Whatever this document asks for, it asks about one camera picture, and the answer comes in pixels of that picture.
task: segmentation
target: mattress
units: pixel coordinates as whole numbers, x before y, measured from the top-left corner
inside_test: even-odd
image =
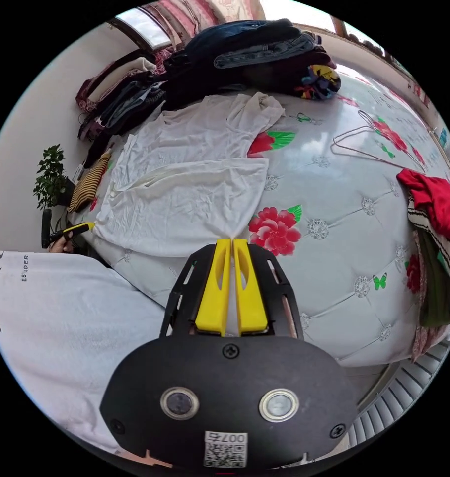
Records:
[[[406,286],[406,264],[416,250],[396,175],[408,167],[450,182],[450,166],[401,98],[353,70],[338,70],[342,87],[332,100],[273,94],[286,115],[250,149],[250,160],[266,157],[270,165],[242,237],[266,242],[277,256],[294,289],[306,341],[343,366],[387,364],[410,356],[418,322],[418,297]],[[385,123],[392,141],[364,128],[369,119]],[[124,144],[114,141],[97,200],[73,223],[94,221],[99,212]],[[141,255],[91,232],[85,238],[118,273],[165,306],[185,258]]]

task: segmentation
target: green leaf print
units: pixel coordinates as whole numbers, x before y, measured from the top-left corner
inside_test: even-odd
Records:
[[[270,138],[275,141],[271,145],[272,149],[281,149],[287,146],[296,136],[295,133],[286,133],[281,131],[268,131],[266,133]]]
[[[299,222],[303,215],[303,207],[301,205],[295,205],[294,207],[290,207],[288,212],[295,216],[296,222]]]

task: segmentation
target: red cloth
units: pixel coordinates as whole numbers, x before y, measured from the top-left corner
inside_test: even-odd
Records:
[[[435,231],[450,240],[450,184],[409,169],[401,171],[397,180],[409,189],[415,208],[427,212]]]

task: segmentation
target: red flower print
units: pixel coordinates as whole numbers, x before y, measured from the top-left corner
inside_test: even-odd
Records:
[[[366,81],[365,79],[362,79],[362,78],[357,78],[360,82],[364,83],[364,84],[367,84],[368,86],[372,86],[371,83],[369,83],[369,81]]]
[[[419,151],[415,149],[415,147],[412,147],[412,152],[414,153],[414,156],[419,160],[420,164],[425,165],[424,158],[419,154]]]
[[[248,157],[257,157],[254,156],[257,153],[262,153],[263,151],[271,151],[271,149],[273,149],[271,145],[274,142],[275,138],[268,136],[268,134],[266,133],[260,133],[250,146],[250,149],[248,150]]]
[[[420,265],[416,255],[410,257],[407,265],[407,288],[414,294],[420,289]]]
[[[301,238],[301,233],[293,227],[295,223],[291,212],[278,212],[275,207],[265,207],[248,224],[252,232],[250,243],[270,251],[275,257],[292,255],[295,243]]]
[[[355,108],[359,108],[359,104],[353,99],[345,98],[344,96],[340,96],[340,95],[338,95],[338,98],[341,101],[343,101],[344,103],[346,103],[350,106],[354,106]]]
[[[97,197],[95,197],[93,199],[93,201],[91,202],[91,205],[89,207],[89,210],[92,212],[94,210],[94,207],[96,207],[96,204],[97,204]]]
[[[395,148],[398,151],[404,151],[405,153],[407,152],[407,145],[405,142],[400,138],[400,136],[386,124],[386,123],[381,123],[379,121],[373,121],[373,125],[376,128],[377,132],[381,134],[381,136],[384,136],[386,139],[389,139],[391,141]]]

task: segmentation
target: white shirt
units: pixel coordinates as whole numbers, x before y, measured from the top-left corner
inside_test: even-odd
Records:
[[[145,255],[188,257],[248,225],[266,184],[268,159],[173,164],[109,196],[92,231]]]
[[[271,96],[207,96],[179,111],[164,111],[130,135],[111,173],[125,190],[148,172],[184,162],[245,158],[256,136],[285,113]]]
[[[32,401],[109,452],[99,405],[119,363],[156,339],[164,310],[81,255],[0,252],[0,351]]]

